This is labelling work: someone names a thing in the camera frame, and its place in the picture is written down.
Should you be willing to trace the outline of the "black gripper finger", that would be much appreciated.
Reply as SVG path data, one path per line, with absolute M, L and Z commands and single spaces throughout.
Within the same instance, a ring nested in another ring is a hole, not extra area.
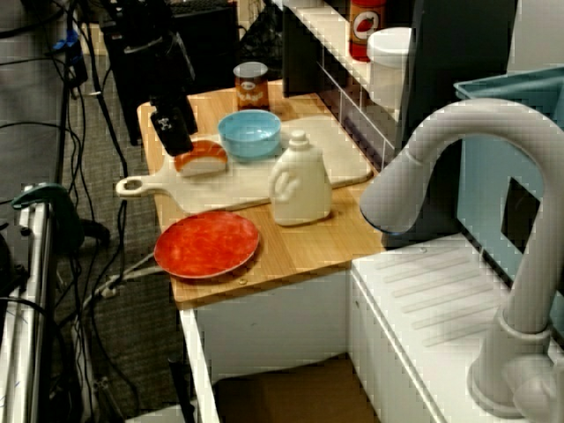
M 151 121 L 168 155 L 175 157 L 193 150 L 188 127 L 179 108 L 156 108 L 151 114 Z
M 188 99 L 179 99 L 177 106 L 180 110 L 182 119 L 186 126 L 189 135 L 195 134 L 198 131 L 197 120 L 194 115 L 193 109 L 189 103 Z

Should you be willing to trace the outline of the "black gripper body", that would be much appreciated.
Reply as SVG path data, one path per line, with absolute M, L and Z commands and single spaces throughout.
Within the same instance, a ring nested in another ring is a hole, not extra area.
M 195 71 L 178 33 L 168 33 L 145 45 L 127 47 L 125 55 L 140 62 L 149 101 L 157 108 L 171 107 L 194 84 Z

